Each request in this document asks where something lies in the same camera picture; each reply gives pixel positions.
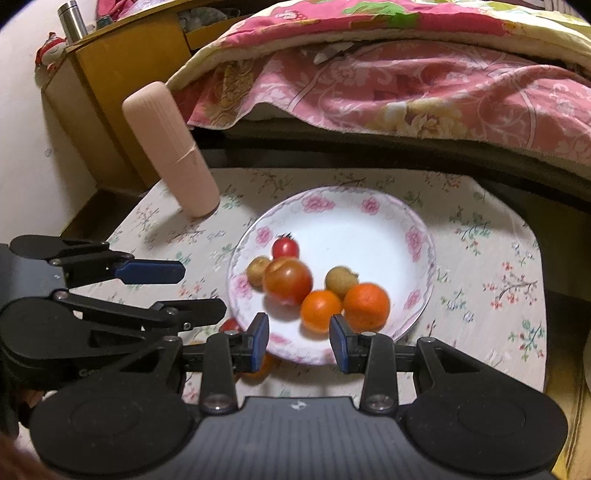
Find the bed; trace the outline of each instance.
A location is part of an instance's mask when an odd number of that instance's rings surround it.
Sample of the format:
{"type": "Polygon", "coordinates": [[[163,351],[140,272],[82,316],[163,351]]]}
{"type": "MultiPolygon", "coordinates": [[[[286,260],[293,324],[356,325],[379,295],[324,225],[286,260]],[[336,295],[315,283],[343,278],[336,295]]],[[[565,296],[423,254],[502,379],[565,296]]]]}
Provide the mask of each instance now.
{"type": "Polygon", "coordinates": [[[591,211],[589,72],[591,27],[559,12],[291,0],[234,25],[167,85],[189,125],[234,145],[387,150],[388,166],[502,179],[591,211]]]}

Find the orange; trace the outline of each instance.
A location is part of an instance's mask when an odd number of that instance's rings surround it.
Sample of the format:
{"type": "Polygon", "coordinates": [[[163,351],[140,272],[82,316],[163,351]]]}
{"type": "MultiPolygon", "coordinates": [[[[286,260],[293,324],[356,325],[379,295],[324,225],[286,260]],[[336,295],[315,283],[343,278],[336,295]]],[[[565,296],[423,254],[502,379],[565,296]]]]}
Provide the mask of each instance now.
{"type": "Polygon", "coordinates": [[[390,315],[390,298],[382,287],[360,283],[347,292],[343,307],[354,332],[380,330],[390,315]]]}
{"type": "Polygon", "coordinates": [[[341,313],[343,304],[330,290],[310,292],[300,307],[301,322],[314,333],[328,333],[330,317],[341,313]]]}
{"type": "Polygon", "coordinates": [[[278,358],[274,357],[270,353],[265,353],[265,356],[262,359],[262,365],[258,372],[254,373],[243,373],[242,376],[247,378],[251,381],[260,381],[264,380],[267,375],[271,372],[274,366],[279,363],[278,358]]]}

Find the wooden cabinet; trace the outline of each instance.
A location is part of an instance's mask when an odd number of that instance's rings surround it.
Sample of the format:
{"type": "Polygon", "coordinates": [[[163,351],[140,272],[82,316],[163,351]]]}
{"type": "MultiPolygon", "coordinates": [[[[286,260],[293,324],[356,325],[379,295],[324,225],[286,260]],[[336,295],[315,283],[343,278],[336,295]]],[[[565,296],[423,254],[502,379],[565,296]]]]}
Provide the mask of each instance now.
{"type": "Polygon", "coordinates": [[[83,38],[68,47],[43,87],[44,97],[98,188],[138,194],[158,181],[121,105],[148,83],[168,80],[191,57],[192,50],[241,20],[220,22],[185,35],[177,13],[205,3],[175,0],[83,38]]]}

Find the plate rim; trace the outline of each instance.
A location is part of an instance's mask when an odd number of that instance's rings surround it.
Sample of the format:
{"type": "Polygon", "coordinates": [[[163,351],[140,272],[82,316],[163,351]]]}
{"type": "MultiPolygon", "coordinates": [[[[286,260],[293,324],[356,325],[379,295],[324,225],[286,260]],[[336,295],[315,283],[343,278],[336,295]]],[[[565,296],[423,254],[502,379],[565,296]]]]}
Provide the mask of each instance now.
{"type": "MultiPolygon", "coordinates": [[[[234,249],[234,251],[232,252],[232,255],[230,256],[230,261],[228,263],[228,269],[226,272],[226,292],[228,294],[228,303],[230,304],[229,305],[230,313],[231,313],[232,317],[236,320],[238,325],[240,325],[240,327],[243,330],[245,330],[245,327],[243,325],[241,325],[239,319],[236,317],[236,314],[234,312],[234,308],[232,306],[232,299],[230,297],[231,282],[233,279],[233,277],[231,275],[232,266],[235,264],[235,256],[238,254],[238,246],[242,243],[242,241],[245,239],[245,237],[247,237],[255,229],[256,225],[260,221],[262,221],[263,219],[272,215],[276,210],[278,210],[282,205],[289,202],[290,200],[292,203],[294,201],[295,197],[305,196],[305,195],[310,194],[312,192],[325,192],[327,190],[331,191],[331,192],[335,192],[335,191],[338,192],[339,190],[341,190],[340,193],[353,191],[353,192],[357,192],[357,193],[377,193],[380,195],[386,195],[387,197],[389,197],[389,201],[391,203],[401,207],[404,210],[404,212],[412,218],[412,220],[414,222],[418,223],[419,225],[421,225],[423,227],[423,231],[426,233],[427,242],[429,243],[429,246],[431,247],[431,250],[432,250],[432,258],[430,258],[430,265],[428,266],[428,269],[427,269],[427,291],[425,292],[425,295],[423,295],[424,300],[423,300],[423,304],[421,305],[420,309],[417,310],[417,312],[414,315],[412,315],[398,330],[396,330],[393,335],[391,335],[391,336],[389,335],[389,337],[392,338],[392,340],[394,342],[396,342],[396,341],[400,340],[404,336],[404,334],[406,332],[408,332],[417,323],[418,319],[420,318],[420,316],[423,314],[423,311],[427,307],[427,304],[431,300],[431,295],[433,293],[433,288],[434,288],[433,278],[435,275],[435,269],[437,268],[437,252],[436,252],[436,248],[435,248],[435,240],[431,234],[431,230],[427,227],[427,225],[425,224],[425,222],[423,221],[421,216],[417,212],[414,211],[414,209],[412,209],[406,203],[404,203],[402,200],[400,200],[399,198],[395,197],[394,195],[392,195],[390,193],[383,192],[382,190],[367,188],[367,187],[328,185],[328,186],[319,186],[319,187],[315,187],[315,188],[308,189],[308,190],[302,190],[301,192],[294,193],[290,197],[287,197],[286,199],[280,201],[279,203],[276,203],[274,206],[272,206],[271,208],[267,209],[265,212],[260,214],[257,217],[257,219],[242,234],[242,236],[240,237],[240,240],[236,244],[236,248],[234,249]]],[[[316,362],[302,361],[301,358],[296,359],[296,356],[294,356],[294,355],[285,355],[284,353],[282,353],[282,354],[275,353],[275,351],[272,351],[272,350],[274,350],[274,347],[275,347],[274,343],[271,344],[271,341],[269,340],[269,343],[267,344],[267,352],[268,353],[270,353],[271,355],[275,355],[276,357],[279,357],[283,360],[294,362],[294,363],[297,363],[300,365],[319,366],[319,365],[334,365],[336,363],[335,361],[326,362],[326,358],[324,358],[323,361],[316,361],[316,362]]]]}

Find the mandarin orange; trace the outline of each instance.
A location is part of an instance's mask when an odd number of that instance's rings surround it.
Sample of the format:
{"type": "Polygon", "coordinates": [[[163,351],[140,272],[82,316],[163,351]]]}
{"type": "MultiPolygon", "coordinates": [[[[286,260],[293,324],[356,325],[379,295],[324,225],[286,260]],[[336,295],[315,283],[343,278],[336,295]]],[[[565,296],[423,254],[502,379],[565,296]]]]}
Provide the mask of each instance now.
{"type": "Polygon", "coordinates": [[[342,311],[343,304],[335,293],[330,290],[316,290],[311,292],[301,304],[301,322],[311,332],[327,333],[330,317],[342,311]]]}
{"type": "Polygon", "coordinates": [[[390,298],[382,287],[360,283],[347,292],[343,308],[354,332],[380,330],[390,315],[390,298]]]}

